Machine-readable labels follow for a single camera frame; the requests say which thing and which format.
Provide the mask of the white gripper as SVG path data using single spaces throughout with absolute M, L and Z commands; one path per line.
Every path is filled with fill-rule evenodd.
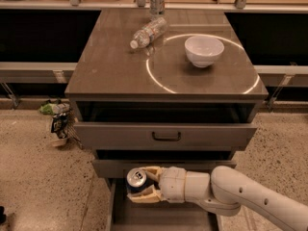
M 180 167 L 139 167 L 145 181 L 159 182 L 160 190 L 150 186 L 141 192 L 128 193 L 127 197 L 134 203 L 158 203 L 162 199 L 169 203 L 185 202 L 186 171 Z

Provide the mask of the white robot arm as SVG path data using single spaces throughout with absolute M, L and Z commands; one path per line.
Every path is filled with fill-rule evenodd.
M 235 216 L 245 206 L 283 231 L 308 230 L 308 206 L 264 187 L 226 166 L 212 172 L 181 167 L 137 167 L 126 176 L 127 197 L 135 203 L 191 202 L 207 212 Z

